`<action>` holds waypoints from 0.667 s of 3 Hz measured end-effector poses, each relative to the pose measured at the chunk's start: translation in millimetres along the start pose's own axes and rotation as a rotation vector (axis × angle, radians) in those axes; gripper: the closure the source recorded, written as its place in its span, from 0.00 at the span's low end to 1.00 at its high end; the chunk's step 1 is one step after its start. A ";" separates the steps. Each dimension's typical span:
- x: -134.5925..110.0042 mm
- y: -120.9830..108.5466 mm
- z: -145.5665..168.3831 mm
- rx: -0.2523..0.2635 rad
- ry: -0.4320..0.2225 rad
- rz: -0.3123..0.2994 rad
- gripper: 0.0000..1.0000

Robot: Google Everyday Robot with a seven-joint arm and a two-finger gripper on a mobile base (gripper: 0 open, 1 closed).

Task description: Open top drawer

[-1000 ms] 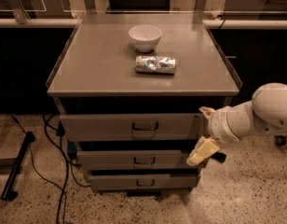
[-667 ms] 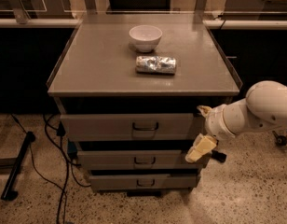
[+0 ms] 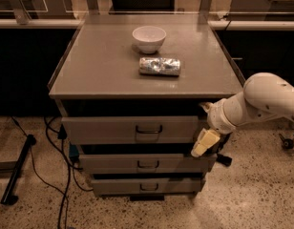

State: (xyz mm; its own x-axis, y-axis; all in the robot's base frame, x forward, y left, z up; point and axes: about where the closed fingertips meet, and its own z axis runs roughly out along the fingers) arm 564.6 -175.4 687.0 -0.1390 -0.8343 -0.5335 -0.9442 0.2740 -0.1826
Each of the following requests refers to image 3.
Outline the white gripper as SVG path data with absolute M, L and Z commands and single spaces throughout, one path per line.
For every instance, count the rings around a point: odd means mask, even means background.
M 202 129 L 191 151 L 193 157 L 202 156 L 209 148 L 221 139 L 221 135 L 228 135 L 236 130 L 225 115 L 222 99 L 216 103 L 201 102 L 200 106 L 207 113 L 207 122 L 211 129 Z

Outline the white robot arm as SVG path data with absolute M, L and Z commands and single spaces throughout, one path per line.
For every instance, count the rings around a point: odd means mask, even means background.
M 209 129 L 202 129 L 191 151 L 202 156 L 223 135 L 238 127 L 284 117 L 294 123 L 294 87 L 273 73 L 255 73 L 244 83 L 241 92 L 216 103 L 200 104 L 207 113 Z

